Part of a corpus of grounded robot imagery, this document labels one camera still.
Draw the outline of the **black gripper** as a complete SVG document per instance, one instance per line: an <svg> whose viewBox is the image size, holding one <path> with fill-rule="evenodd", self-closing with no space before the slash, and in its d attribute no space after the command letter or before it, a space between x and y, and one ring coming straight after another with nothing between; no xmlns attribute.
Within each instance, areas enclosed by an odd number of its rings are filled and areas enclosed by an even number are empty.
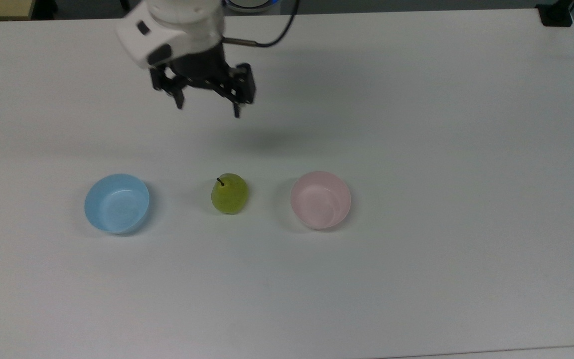
<svg viewBox="0 0 574 359"><path fill-rule="evenodd" d="M173 77L167 75L171 70ZM184 88L210 89L232 103L233 115L240 118L242 107L253 104L257 86L251 65L228 66L222 43L209 50L187 54L169 61L167 66L149 69L153 89L174 99L179 110L184 108Z"/></svg>

